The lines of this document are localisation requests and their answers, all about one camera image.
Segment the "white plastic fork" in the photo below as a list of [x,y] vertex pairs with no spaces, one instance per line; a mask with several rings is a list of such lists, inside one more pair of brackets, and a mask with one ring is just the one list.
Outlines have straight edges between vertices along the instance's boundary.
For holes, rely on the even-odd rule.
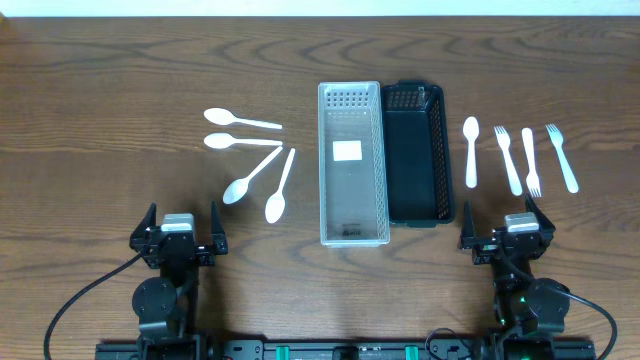
[[541,197],[542,192],[540,179],[537,173],[535,162],[533,131],[530,128],[526,127],[521,130],[521,135],[529,168],[528,174],[526,176],[526,184],[532,197]]
[[523,189],[510,153],[510,136],[503,126],[495,126],[494,132],[496,134],[498,145],[502,151],[511,193],[514,196],[520,196],[523,193]]
[[576,194],[579,192],[579,185],[563,150],[564,138],[562,133],[555,124],[547,124],[545,128],[556,150],[567,190],[572,194]]

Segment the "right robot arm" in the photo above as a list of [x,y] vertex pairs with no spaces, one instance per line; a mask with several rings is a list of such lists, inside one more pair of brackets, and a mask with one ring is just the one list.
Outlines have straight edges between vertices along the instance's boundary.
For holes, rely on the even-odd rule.
[[464,204],[458,247],[472,252],[475,265],[491,266],[493,311],[501,325],[473,342],[469,352],[474,359],[553,359],[553,335],[565,329],[567,287],[534,277],[530,267],[549,247],[556,227],[529,195],[525,208],[481,237],[475,231],[471,203]]

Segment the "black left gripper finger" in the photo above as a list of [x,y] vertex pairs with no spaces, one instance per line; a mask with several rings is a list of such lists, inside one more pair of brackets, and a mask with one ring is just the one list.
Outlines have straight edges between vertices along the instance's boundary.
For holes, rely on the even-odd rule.
[[132,232],[131,239],[144,239],[147,229],[156,225],[156,211],[157,206],[155,203],[151,203],[145,216],[140,221],[138,226]]
[[212,201],[211,202],[211,235],[223,236],[224,234],[225,234],[225,231],[221,224],[218,206],[215,201]]

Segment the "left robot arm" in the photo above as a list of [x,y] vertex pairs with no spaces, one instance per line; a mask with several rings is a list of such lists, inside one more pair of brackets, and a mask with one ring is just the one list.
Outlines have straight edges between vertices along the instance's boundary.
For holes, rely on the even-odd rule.
[[211,241],[196,242],[194,216],[169,214],[156,223],[151,204],[132,232],[129,247],[159,275],[134,291],[132,308],[139,318],[140,359],[219,359],[218,346],[195,328],[199,269],[215,265],[228,253],[226,234],[216,203],[211,204]]

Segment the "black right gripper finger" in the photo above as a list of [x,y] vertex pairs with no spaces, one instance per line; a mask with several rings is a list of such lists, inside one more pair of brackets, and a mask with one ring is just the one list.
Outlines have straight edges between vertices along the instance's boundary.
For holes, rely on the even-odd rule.
[[532,212],[536,217],[536,220],[540,226],[540,231],[545,234],[552,235],[556,231],[554,224],[548,219],[548,217],[539,209],[534,202],[530,194],[525,195],[525,208],[528,212]]
[[475,237],[475,228],[473,222],[473,213],[471,203],[466,201],[463,209],[463,226],[461,229],[461,239],[468,239]]

